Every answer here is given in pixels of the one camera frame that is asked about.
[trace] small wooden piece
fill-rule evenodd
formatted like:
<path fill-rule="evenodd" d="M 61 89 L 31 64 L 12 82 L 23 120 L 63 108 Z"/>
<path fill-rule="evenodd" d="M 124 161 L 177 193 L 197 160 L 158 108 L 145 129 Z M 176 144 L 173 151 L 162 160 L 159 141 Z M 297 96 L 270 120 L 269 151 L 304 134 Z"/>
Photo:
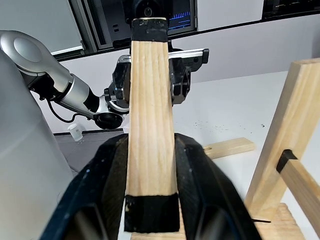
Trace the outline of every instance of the small wooden piece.
<path fill-rule="evenodd" d="M 290 159 L 280 175 L 320 238 L 320 187 L 297 159 Z"/>
<path fill-rule="evenodd" d="M 320 58 L 291 64 L 245 198 L 253 219 L 271 221 L 287 188 L 276 170 L 285 149 L 301 159 L 320 117 Z"/>
<path fill-rule="evenodd" d="M 255 222 L 263 240 L 304 240 L 305 237 L 288 206 L 280 203 L 272 222 Z"/>
<path fill-rule="evenodd" d="M 205 154 L 213 160 L 234 154 L 249 152 L 255 150 L 255 148 L 256 145 L 254 142 L 246 139 L 245 137 L 239 137 L 207 145 L 203 150 Z"/>

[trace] robotic arm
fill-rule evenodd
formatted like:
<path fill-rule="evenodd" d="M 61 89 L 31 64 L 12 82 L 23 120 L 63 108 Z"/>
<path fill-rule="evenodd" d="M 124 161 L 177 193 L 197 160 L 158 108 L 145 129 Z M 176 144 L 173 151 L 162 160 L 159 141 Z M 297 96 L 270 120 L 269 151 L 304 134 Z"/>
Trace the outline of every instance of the robotic arm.
<path fill-rule="evenodd" d="M 93 119 L 102 129 L 118 128 L 129 108 L 93 94 L 90 87 L 69 72 L 37 39 L 19 31 L 0 30 L 0 48 L 13 60 L 29 88 L 40 99 Z"/>
<path fill-rule="evenodd" d="M 29 90 L 46 99 L 94 120 L 102 129 L 116 129 L 129 113 L 131 56 L 122 55 L 112 75 L 113 82 L 96 96 L 79 77 L 69 72 L 37 39 L 13 30 L 0 30 L 0 49 L 16 64 Z M 209 58 L 208 49 L 176 50 L 169 42 L 169 69 L 172 104 L 182 103 L 191 85 L 191 72 Z"/>

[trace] wooden plank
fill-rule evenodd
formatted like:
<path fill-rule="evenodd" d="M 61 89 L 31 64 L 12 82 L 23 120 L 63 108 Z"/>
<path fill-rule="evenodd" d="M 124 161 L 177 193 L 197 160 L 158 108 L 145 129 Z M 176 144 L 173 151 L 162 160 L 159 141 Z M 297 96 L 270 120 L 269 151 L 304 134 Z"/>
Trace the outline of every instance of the wooden plank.
<path fill-rule="evenodd" d="M 302 158 L 319 117 L 320 58 L 293 62 L 245 198 L 253 219 L 272 220 L 287 188 L 279 158 L 285 149 Z"/>
<path fill-rule="evenodd" d="M 264 240 L 305 239 L 285 203 L 279 204 L 272 222 L 255 222 L 254 224 Z"/>
<path fill-rule="evenodd" d="M 168 21 L 165 18 L 138 18 L 131 26 L 124 228 L 139 233 L 177 232 L 179 199 L 169 79 Z"/>
<path fill-rule="evenodd" d="M 205 154 L 213 160 L 234 154 L 249 152 L 255 150 L 255 148 L 256 145 L 254 142 L 246 139 L 245 137 L 239 137 L 207 145 L 203 150 Z"/>
<path fill-rule="evenodd" d="M 280 175 L 320 238 L 320 187 L 299 160 L 290 159 Z"/>
<path fill-rule="evenodd" d="M 177 192 L 168 43 L 131 42 L 130 128 L 126 193 Z"/>

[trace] small white container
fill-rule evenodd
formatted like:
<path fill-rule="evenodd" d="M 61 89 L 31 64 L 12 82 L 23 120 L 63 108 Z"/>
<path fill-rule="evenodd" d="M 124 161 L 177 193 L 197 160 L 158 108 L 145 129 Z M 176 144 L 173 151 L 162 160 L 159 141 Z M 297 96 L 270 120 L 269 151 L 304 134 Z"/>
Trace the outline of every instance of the small white container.
<path fill-rule="evenodd" d="M 82 135 L 82 131 L 76 123 L 68 126 L 68 131 L 71 133 L 71 136 L 76 142 L 80 141 L 84 137 Z"/>

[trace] black tape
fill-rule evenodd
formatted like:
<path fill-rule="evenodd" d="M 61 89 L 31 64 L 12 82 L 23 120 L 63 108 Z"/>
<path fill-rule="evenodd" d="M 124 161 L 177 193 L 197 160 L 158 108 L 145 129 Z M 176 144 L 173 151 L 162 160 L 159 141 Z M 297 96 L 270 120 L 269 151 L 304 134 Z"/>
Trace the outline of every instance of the black tape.
<path fill-rule="evenodd" d="M 138 18 L 132 21 L 132 41 L 168 42 L 168 22 L 160 18 Z"/>
<path fill-rule="evenodd" d="M 137 233 L 178 232 L 178 194 L 125 196 L 124 230 Z"/>
<path fill-rule="evenodd" d="M 276 170 L 278 173 L 281 173 L 282 169 L 284 169 L 285 165 L 290 159 L 295 160 L 298 158 L 294 155 L 294 153 L 290 149 L 284 150 L 280 156 L 278 164 L 276 165 Z"/>
<path fill-rule="evenodd" d="M 89 88 L 89 94 L 83 104 L 93 113 L 96 113 L 99 108 L 99 97 L 94 95 Z"/>

